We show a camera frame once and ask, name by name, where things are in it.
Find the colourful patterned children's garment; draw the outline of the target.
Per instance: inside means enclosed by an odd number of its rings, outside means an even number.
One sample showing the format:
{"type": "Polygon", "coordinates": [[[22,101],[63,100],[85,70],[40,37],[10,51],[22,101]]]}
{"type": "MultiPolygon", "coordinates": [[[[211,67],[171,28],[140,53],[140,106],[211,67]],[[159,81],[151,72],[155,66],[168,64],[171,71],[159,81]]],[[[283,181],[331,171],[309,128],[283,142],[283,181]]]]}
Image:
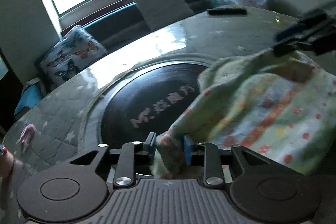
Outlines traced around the colourful patterned children's garment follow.
{"type": "Polygon", "coordinates": [[[302,174],[314,172],[335,141],[335,76],[299,51],[220,59],[199,75],[198,87],[158,137],[156,178],[185,173],[185,135],[222,149],[239,144],[302,174]]]}

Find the small pink toy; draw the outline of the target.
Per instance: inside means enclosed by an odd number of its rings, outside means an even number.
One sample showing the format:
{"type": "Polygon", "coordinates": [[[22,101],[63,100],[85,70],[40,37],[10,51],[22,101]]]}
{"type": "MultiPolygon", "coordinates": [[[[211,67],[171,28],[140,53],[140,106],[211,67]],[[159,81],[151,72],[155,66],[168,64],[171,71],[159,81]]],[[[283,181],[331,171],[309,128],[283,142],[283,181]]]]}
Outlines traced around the small pink toy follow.
{"type": "Polygon", "coordinates": [[[37,133],[36,127],[33,124],[28,124],[21,132],[19,143],[21,145],[30,145],[37,133]]]}

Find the black remote control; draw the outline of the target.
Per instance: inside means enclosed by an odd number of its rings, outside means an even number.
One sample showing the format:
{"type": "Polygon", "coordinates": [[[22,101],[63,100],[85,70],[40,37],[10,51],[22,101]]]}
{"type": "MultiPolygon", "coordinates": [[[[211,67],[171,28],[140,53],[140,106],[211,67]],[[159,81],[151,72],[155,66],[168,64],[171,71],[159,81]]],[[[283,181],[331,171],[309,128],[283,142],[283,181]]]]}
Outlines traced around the black remote control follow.
{"type": "Polygon", "coordinates": [[[208,9],[208,14],[211,16],[221,16],[221,15],[247,15],[247,10],[242,8],[217,8],[208,9]]]}

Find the pink cartoon-eyed water bottle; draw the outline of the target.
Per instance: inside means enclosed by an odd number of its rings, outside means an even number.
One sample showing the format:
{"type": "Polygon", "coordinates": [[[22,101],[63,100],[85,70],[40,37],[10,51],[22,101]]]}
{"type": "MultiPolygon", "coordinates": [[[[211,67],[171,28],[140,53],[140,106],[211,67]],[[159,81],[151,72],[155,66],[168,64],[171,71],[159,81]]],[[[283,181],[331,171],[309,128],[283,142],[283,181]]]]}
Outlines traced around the pink cartoon-eyed water bottle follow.
{"type": "Polygon", "coordinates": [[[1,144],[1,155],[0,155],[0,176],[1,178],[7,178],[11,175],[14,166],[14,156],[13,154],[1,144]]]}

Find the butterfly print pillow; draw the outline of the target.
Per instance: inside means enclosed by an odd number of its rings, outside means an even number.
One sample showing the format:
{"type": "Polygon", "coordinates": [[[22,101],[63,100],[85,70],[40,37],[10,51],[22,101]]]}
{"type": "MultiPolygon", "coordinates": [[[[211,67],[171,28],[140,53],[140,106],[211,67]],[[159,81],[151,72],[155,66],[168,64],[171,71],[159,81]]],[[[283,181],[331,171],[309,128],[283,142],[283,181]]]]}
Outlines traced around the butterfly print pillow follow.
{"type": "Polygon", "coordinates": [[[39,65],[60,86],[106,54],[105,47],[77,25],[46,53],[39,65]]]}

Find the blue cushion with cloth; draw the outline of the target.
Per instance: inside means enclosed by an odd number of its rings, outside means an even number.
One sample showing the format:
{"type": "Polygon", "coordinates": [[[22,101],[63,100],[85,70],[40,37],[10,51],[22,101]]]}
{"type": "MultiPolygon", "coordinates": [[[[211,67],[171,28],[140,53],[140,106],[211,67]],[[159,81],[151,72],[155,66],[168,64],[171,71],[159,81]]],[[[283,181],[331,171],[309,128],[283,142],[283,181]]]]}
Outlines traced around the blue cushion with cloth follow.
{"type": "Polygon", "coordinates": [[[15,108],[14,117],[19,119],[19,117],[33,108],[46,95],[45,85],[39,77],[27,81],[23,87],[21,98],[15,108]]]}

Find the plain white pillow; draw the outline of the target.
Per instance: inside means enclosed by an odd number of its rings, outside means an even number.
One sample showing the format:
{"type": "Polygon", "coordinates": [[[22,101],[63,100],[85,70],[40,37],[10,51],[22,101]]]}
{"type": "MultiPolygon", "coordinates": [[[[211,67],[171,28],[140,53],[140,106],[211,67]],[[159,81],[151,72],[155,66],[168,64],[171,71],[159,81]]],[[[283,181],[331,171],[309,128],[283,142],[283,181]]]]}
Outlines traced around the plain white pillow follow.
{"type": "Polygon", "coordinates": [[[152,32],[194,16],[185,0],[134,0],[152,32]]]}

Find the round black induction cooktop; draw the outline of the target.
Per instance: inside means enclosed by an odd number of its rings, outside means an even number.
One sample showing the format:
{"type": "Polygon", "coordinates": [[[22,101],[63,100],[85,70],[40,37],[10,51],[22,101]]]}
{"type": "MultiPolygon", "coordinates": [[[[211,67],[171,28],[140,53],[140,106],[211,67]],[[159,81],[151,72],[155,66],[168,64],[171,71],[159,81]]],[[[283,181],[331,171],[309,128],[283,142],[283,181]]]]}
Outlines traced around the round black induction cooktop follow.
{"type": "Polygon", "coordinates": [[[199,95],[198,75],[215,58],[197,53],[156,57],[120,74],[95,99],[81,130],[83,150],[120,148],[161,134],[199,95]]]}

